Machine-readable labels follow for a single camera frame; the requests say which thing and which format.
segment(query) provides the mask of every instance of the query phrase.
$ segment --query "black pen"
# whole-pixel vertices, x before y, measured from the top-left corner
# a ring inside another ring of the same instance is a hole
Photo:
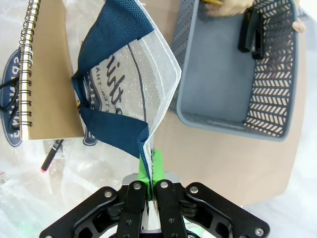
[[[47,155],[47,157],[46,157],[46,159],[45,159],[45,161],[44,161],[44,163],[43,163],[43,165],[41,167],[41,171],[43,173],[45,173],[48,170],[51,162],[53,161],[53,159],[54,159],[58,149],[61,147],[63,141],[64,140],[56,140],[55,141],[53,147],[51,148],[49,154]]]

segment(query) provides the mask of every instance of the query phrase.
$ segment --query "notebook spiral binding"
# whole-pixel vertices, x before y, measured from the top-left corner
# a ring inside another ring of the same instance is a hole
[[[39,14],[39,9],[40,9],[40,3],[41,0],[29,0],[29,4],[27,7],[26,15],[24,18],[24,23],[23,23],[23,30],[21,31],[21,38],[19,41],[19,52],[20,52],[20,58],[19,58],[19,66],[20,66],[20,80],[19,84],[27,84],[29,87],[32,86],[32,81],[31,80],[22,80],[22,75],[23,74],[28,74],[29,77],[32,76],[32,43],[33,43],[33,35],[34,35],[34,29],[36,27],[36,22],[38,20],[38,14]],[[28,67],[27,69],[22,69],[21,65],[27,64]],[[21,99],[22,94],[27,94],[28,96],[31,96],[32,91],[31,90],[19,90],[19,99]],[[32,102],[29,100],[19,100],[18,101],[19,105],[32,105]],[[18,112],[19,116],[32,116],[32,112],[27,111],[27,112]],[[32,122],[27,120],[27,121],[20,121],[19,125],[28,125],[32,126]]]

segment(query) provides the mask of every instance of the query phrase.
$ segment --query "white surface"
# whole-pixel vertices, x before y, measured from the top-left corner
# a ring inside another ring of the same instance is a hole
[[[317,21],[317,1],[316,0],[300,0],[300,7],[303,11]]]

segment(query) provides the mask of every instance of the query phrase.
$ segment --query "metal spiral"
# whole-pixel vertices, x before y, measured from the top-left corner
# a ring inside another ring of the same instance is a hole
[[[19,100],[18,105],[27,105],[31,106],[32,101],[30,100],[20,100],[23,94],[27,96],[31,96],[32,92],[29,87],[32,86],[32,43],[33,43],[33,36],[35,34],[35,27],[36,22],[38,20],[38,14],[40,9],[41,0],[34,2],[34,0],[29,0],[29,5],[27,7],[26,15],[24,18],[23,29],[21,31],[21,38],[19,41],[19,66],[20,66],[20,80],[19,80]],[[19,116],[27,116],[31,117],[31,111],[21,111],[17,112]],[[19,122],[19,125],[27,125],[32,126],[32,122],[28,120],[22,119]]]

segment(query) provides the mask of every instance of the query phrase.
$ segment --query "spiral notebook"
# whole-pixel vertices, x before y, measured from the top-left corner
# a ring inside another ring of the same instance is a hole
[[[22,140],[84,136],[71,83],[62,0],[31,0],[20,41]]]

